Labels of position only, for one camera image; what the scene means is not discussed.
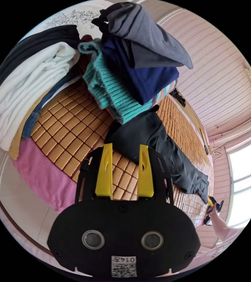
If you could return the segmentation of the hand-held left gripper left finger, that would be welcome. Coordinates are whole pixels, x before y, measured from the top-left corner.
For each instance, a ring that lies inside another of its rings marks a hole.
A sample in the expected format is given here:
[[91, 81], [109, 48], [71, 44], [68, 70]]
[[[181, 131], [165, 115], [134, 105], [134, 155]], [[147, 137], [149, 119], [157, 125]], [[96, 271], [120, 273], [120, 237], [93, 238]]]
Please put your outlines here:
[[112, 143], [105, 144], [101, 154], [95, 187], [97, 197], [113, 197], [112, 153]]

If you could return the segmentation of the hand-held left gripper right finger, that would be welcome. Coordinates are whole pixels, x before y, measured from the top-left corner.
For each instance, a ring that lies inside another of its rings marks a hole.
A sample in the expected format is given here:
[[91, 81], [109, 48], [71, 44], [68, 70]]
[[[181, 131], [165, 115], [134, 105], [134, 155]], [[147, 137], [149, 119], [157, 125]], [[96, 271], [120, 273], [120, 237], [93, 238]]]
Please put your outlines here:
[[137, 197], [152, 198], [153, 195], [154, 195], [153, 176], [152, 176], [148, 146], [140, 145]]

